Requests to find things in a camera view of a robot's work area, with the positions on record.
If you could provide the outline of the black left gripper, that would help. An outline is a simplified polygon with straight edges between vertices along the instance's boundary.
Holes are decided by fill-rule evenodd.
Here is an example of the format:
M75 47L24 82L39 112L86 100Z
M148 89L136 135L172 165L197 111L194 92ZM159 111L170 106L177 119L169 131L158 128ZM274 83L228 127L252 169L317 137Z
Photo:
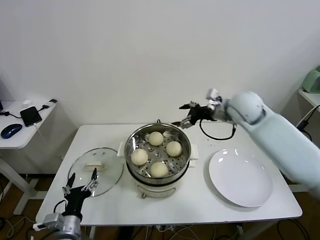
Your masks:
M62 188L64 198L67 200L67 205L62 215L81 215L84 200L91 196L91 192L94 192L99 184L96 167L93 170L90 181L84 187L79 186L72 188L75 177L76 173L74 172Z

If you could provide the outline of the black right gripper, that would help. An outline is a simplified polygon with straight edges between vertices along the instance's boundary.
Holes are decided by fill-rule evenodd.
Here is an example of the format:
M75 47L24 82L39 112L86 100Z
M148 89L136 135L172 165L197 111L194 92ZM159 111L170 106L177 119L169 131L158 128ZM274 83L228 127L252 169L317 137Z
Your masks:
M194 101L190 101L189 103L180 106L179 109L190 110L190 111L189 111L189 116L187 116L183 120L175 121L171 123L176 127L190 128L194 125L193 123L197 123L197 121L201 121L201 120L207 120L212 122L215 121L213 117L215 113L214 110L210 109L207 106L200 106L198 103Z

